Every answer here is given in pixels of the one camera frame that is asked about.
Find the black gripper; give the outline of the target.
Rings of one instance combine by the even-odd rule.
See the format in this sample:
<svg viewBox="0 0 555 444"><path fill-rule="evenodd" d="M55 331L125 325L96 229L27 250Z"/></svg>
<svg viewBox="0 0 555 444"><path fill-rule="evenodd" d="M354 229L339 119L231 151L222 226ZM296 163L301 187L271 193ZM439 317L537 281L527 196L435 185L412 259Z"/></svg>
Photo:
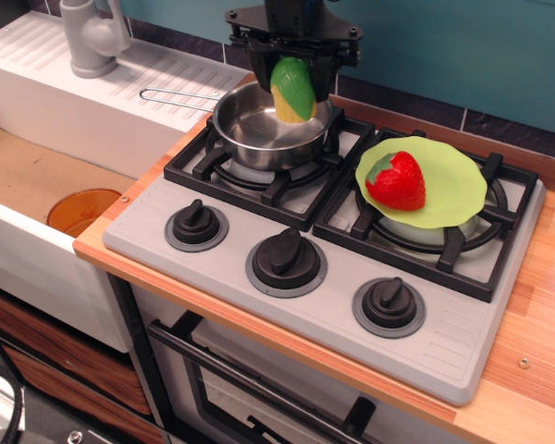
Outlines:
<svg viewBox="0 0 555 444"><path fill-rule="evenodd" d="M245 49L260 87L270 92L282 56L310 61L316 101L328 99L339 67L355 67L364 32L332 13L323 1L264 1L225 14L233 45Z"/></svg>

